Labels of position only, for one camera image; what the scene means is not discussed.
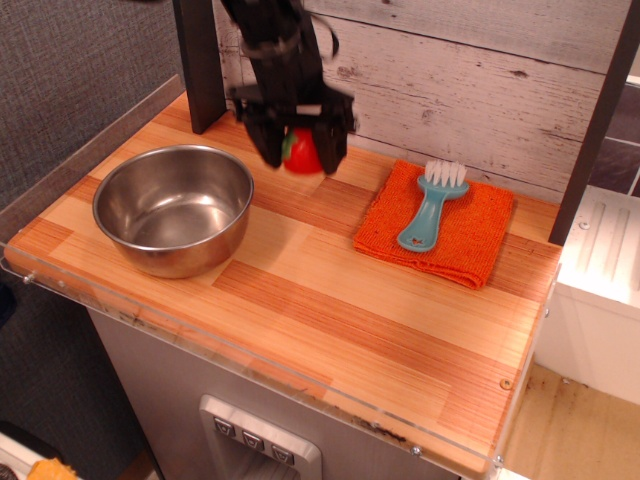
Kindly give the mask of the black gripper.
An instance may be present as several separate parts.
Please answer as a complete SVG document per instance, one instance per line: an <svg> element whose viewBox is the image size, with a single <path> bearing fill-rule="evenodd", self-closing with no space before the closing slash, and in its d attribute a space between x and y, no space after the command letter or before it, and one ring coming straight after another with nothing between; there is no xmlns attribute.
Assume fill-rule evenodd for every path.
<svg viewBox="0 0 640 480"><path fill-rule="evenodd" d="M348 133L356 130L354 98L325 83L315 31L299 29L275 42L243 42L242 52L255 82L232 87L229 95L263 160L273 168L282 165L280 123L311 127L322 169L334 174L347 154Z"/></svg>

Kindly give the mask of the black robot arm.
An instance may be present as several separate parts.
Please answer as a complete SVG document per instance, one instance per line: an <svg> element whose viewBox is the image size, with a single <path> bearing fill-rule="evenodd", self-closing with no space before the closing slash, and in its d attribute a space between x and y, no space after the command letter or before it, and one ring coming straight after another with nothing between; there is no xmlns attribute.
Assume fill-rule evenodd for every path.
<svg viewBox="0 0 640 480"><path fill-rule="evenodd" d="M285 158L284 142L308 129L325 174L336 172L356 130L354 98L324 81L314 15L299 1L225 1L242 36L256 82L232 87L229 96L263 160L273 168Z"/></svg>

